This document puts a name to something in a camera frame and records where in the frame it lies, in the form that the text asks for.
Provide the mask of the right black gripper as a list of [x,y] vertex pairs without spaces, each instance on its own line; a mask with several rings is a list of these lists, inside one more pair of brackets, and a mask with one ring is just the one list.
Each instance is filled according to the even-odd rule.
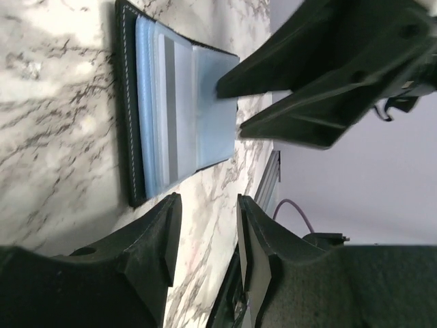
[[411,54],[384,73],[378,81],[378,100],[386,99],[383,110],[377,105],[374,111],[381,120],[391,122],[389,109],[404,113],[412,111],[420,98],[436,92],[436,2],[395,2],[393,13],[403,9],[407,17],[388,45],[409,45]]

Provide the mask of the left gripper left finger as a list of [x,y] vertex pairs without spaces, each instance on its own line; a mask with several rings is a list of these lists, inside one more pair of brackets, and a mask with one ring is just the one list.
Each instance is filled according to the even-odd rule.
[[68,256],[1,248],[2,327],[162,327],[173,286],[181,197]]

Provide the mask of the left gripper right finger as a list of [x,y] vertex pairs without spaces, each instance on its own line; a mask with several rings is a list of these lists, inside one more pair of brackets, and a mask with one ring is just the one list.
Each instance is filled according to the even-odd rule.
[[436,248],[316,245],[238,196],[254,327],[435,327]]

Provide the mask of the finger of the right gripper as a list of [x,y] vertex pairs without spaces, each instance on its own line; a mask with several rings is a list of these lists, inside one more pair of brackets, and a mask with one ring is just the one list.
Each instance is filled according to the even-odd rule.
[[329,149],[380,99],[420,75],[424,61],[412,58],[373,68],[347,65],[329,72],[247,120],[240,136]]
[[219,98],[296,91],[340,68],[416,1],[303,1],[254,53],[220,78]]

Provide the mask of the black leather card holder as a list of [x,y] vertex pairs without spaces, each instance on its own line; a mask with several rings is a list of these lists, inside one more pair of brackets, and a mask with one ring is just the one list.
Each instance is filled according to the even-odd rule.
[[240,60],[129,1],[115,2],[115,21],[129,204],[136,208],[234,155],[238,101],[218,98],[216,84]]

